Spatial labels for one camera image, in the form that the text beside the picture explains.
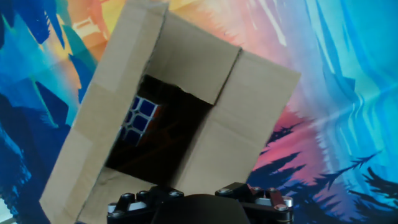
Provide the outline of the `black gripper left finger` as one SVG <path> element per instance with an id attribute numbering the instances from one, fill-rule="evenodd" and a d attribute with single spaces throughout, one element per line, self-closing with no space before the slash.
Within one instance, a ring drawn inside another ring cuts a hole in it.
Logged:
<path id="1" fill-rule="evenodd" d="M 182 197 L 183 192 L 161 185 L 122 194 L 117 202 L 108 204 L 107 224 L 150 223 L 164 202 Z"/>

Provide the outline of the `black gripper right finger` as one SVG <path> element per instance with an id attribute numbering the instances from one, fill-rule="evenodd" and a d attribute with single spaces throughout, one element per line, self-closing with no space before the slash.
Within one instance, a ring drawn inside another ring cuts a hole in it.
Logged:
<path id="1" fill-rule="evenodd" d="M 251 223 L 293 224 L 293 198 L 276 188 L 263 189 L 234 182 L 215 192 L 239 202 Z"/>

